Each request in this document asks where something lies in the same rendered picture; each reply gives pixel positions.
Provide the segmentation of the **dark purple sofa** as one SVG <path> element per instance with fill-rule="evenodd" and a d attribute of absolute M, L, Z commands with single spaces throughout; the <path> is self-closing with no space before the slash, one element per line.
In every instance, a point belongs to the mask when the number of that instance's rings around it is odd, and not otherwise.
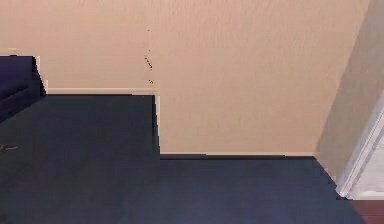
<path fill-rule="evenodd" d="M 34 56 L 0 56 L 0 123 L 45 96 Z"/>

